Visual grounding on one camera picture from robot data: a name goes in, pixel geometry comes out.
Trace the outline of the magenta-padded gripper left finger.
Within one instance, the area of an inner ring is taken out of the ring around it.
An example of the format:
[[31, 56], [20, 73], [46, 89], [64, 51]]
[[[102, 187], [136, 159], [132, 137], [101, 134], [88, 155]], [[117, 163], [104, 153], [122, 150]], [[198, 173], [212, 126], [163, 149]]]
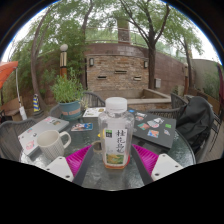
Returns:
[[93, 146], [89, 145], [68, 157], [57, 157], [45, 170], [81, 186], [93, 154]]

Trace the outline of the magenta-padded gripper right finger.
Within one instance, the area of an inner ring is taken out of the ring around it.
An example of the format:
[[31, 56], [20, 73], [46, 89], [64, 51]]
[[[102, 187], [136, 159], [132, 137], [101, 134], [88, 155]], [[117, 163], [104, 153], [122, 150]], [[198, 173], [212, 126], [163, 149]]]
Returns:
[[182, 166], [167, 154], [157, 155], [135, 144], [132, 145], [131, 154], [145, 185], [182, 169]]

